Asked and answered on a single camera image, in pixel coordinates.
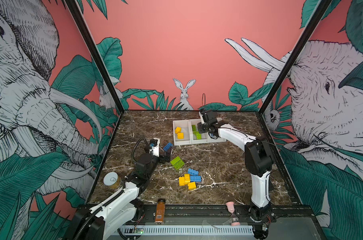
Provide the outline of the blue lego brick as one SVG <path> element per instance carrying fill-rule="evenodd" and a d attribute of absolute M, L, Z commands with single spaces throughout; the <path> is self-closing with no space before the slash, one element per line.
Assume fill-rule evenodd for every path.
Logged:
<path fill-rule="evenodd" d="M 198 175 L 190 175 L 190 181 L 196 182 L 196 183 L 201 183 L 202 178 L 201 178 L 201 176 L 198 176 Z"/>
<path fill-rule="evenodd" d="M 188 169 L 188 170 L 187 170 L 187 173 L 188 173 L 189 175 L 192 175 L 192 176 L 198 176 L 198 175 L 199 175 L 199 172 L 198 172 L 198 171 L 196 171 L 196 170 L 193 170 L 193 169 Z"/>
<path fill-rule="evenodd" d="M 171 149 L 173 147 L 172 143 L 167 143 L 164 147 L 163 147 L 163 151 L 167 152 L 169 149 Z"/>

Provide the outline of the large green lego brick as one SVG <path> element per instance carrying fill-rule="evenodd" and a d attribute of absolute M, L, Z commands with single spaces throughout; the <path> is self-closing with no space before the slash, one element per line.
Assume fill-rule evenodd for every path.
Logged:
<path fill-rule="evenodd" d="M 184 166 L 184 161 L 180 157 L 174 158 L 173 160 L 170 161 L 170 163 L 177 171 Z"/>

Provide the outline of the green L-shaped lego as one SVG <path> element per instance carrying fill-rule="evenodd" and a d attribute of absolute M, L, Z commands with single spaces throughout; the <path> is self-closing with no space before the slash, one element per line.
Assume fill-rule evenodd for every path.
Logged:
<path fill-rule="evenodd" d="M 196 125 L 192 125 L 191 128 L 192 128 L 192 133 L 196 134 L 196 132 L 197 132 Z"/>

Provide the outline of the white three-compartment bin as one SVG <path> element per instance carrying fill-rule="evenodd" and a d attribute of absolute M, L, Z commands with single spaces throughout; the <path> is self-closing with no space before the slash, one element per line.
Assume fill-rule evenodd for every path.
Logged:
<path fill-rule="evenodd" d="M 184 146 L 226 142 L 223 138 L 213 139 L 208 133 L 200 134 L 197 130 L 198 123 L 201 123 L 200 119 L 173 121 L 174 145 Z"/>

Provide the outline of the yellow lego brick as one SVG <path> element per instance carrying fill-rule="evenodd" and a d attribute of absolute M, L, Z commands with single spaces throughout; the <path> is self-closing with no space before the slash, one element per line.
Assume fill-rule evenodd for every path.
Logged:
<path fill-rule="evenodd" d="M 183 135 L 183 133 L 177 133 L 177 138 L 178 139 L 184 139 L 184 135 Z"/>
<path fill-rule="evenodd" d="M 176 127 L 176 129 L 175 129 L 175 133 L 176 133 L 176 134 L 178 134 L 178 133 L 180 133 L 180 132 L 181 132 L 181 130 L 182 130 L 182 129 L 181 129 L 180 127 Z"/>
<path fill-rule="evenodd" d="M 179 186 L 185 186 L 185 178 L 179 177 Z"/>
<path fill-rule="evenodd" d="M 190 183 L 190 174 L 184 174 L 184 184 L 188 185 Z"/>

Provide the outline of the blue lego brick bottom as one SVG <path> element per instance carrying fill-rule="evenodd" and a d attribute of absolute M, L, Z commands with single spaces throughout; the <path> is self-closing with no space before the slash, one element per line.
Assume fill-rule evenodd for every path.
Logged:
<path fill-rule="evenodd" d="M 201 178 L 201 176 L 198 176 L 198 175 L 190 175 L 190 181 L 196 182 L 196 183 L 201 183 L 202 178 Z"/>

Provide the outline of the yellow lego brick lowest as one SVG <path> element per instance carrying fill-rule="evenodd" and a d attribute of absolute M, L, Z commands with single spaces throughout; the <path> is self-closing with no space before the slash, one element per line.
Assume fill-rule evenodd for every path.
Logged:
<path fill-rule="evenodd" d="M 192 190 L 196 189 L 196 183 L 195 182 L 190 182 L 190 183 L 187 184 L 187 186 L 188 186 L 189 191 L 192 191 Z"/>

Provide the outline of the small green lego brick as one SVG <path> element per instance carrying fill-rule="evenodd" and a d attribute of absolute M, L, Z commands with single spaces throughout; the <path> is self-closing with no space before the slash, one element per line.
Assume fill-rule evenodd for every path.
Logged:
<path fill-rule="evenodd" d="M 201 140 L 201 134 L 199 132 L 195 132 L 195 136 L 197 140 Z"/>

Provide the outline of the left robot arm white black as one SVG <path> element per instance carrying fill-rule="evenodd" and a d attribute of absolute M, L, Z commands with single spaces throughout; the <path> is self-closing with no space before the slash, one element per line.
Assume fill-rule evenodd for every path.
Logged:
<path fill-rule="evenodd" d="M 164 153 L 151 147 L 140 155 L 134 170 L 122 187 L 91 208 L 79 208 L 70 222 L 64 240 L 106 240 L 129 221 L 142 218 L 143 202 L 138 196 L 145 191 L 158 164 L 171 161 L 172 147 Z"/>

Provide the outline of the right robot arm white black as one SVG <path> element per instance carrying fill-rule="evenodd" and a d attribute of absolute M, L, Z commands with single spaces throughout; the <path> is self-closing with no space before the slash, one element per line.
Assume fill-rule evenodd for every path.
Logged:
<path fill-rule="evenodd" d="M 199 116 L 201 120 L 197 124 L 199 133 L 223 138 L 244 152 L 244 164 L 251 174 L 252 182 L 250 216 L 255 222 L 264 221 L 271 209 L 269 177 L 274 162 L 269 142 L 262 137 L 250 136 L 225 121 L 218 121 L 212 110 L 201 109 Z"/>

